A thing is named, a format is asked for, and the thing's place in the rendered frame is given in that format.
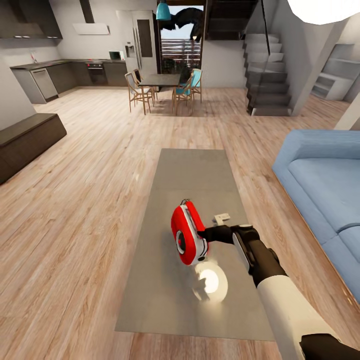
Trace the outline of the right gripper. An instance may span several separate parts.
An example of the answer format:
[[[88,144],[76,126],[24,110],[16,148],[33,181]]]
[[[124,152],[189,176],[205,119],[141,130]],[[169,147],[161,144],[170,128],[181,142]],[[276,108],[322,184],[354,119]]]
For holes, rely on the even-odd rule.
[[[225,243],[223,238],[223,230],[227,228],[226,225],[205,228],[203,231],[198,231],[197,234],[203,237],[208,243],[212,241],[219,241]]]

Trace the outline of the radio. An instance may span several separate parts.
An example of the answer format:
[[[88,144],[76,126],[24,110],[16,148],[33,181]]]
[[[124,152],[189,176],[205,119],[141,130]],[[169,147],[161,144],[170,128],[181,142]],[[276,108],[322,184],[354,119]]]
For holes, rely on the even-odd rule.
[[[180,258],[187,266],[200,264],[209,252],[209,243],[198,235],[205,227],[190,200],[184,200],[173,212],[171,229]]]

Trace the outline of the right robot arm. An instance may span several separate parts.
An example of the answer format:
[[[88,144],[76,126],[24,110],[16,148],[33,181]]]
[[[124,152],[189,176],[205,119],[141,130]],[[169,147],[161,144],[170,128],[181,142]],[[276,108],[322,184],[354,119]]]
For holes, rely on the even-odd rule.
[[[213,227],[198,231],[208,243],[235,245],[257,288],[282,360],[360,360],[309,304],[280,265],[278,255],[250,224],[226,226],[228,213],[215,215]]]

